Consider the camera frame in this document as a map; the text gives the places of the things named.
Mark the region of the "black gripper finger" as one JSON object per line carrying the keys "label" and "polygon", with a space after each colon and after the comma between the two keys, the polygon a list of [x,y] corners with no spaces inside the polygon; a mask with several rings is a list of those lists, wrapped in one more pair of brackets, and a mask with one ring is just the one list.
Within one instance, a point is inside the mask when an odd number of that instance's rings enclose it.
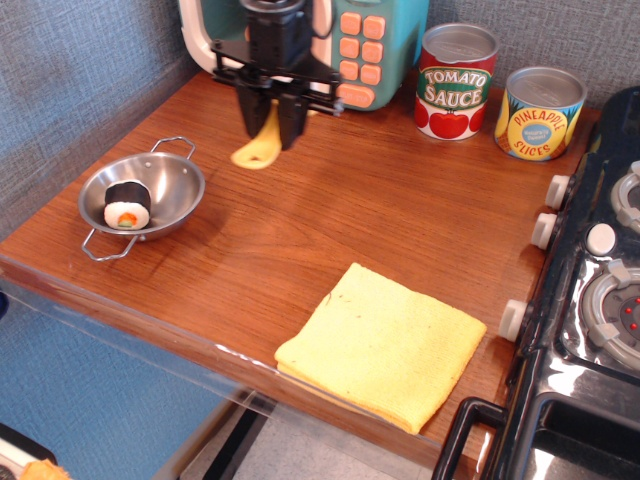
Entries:
{"label": "black gripper finger", "polygon": [[296,139],[303,134],[308,101],[292,94],[283,94],[279,98],[278,121],[280,140],[283,150],[291,148]]}
{"label": "black gripper finger", "polygon": [[271,110],[271,86],[270,82],[263,85],[240,83],[236,86],[245,128],[251,138],[261,131]]}

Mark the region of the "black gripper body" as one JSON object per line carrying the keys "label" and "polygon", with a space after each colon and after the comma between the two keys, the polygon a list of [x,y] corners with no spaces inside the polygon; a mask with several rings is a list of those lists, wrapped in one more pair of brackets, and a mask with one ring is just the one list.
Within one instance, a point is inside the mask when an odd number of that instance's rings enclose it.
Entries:
{"label": "black gripper body", "polygon": [[311,9],[247,9],[248,38],[216,39],[214,79],[236,86],[272,84],[271,99],[292,94],[308,101],[311,110],[338,116],[340,74],[312,54],[314,29]]}

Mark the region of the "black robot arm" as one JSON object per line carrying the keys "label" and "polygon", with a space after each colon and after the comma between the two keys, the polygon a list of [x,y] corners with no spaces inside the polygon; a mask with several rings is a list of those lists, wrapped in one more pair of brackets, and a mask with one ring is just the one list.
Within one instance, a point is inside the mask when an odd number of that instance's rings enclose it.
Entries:
{"label": "black robot arm", "polygon": [[245,128],[255,138],[273,102],[281,146],[287,150],[304,132],[309,111],[338,116],[340,73],[316,58],[311,1],[242,1],[245,41],[217,39],[211,47],[213,79],[235,88]]}

